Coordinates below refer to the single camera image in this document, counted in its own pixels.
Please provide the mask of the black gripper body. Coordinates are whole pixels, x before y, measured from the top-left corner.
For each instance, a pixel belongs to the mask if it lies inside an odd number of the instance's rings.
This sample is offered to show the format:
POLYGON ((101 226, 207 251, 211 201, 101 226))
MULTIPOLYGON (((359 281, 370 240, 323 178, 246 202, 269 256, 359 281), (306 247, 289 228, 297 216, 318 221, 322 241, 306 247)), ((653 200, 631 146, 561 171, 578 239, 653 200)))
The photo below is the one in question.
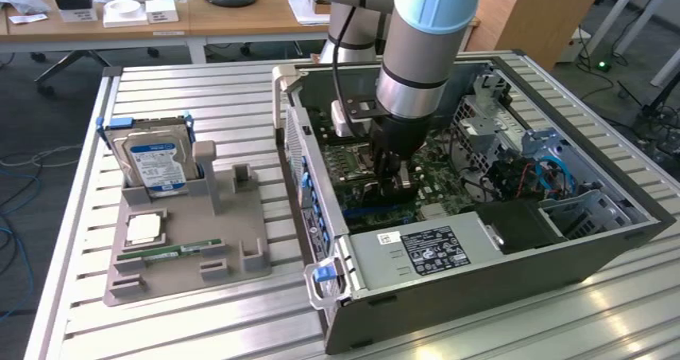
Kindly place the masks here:
POLYGON ((409 165, 426 142, 430 117, 406 119, 394 115, 375 118, 370 128, 374 172, 389 178, 397 189, 413 187, 409 165))

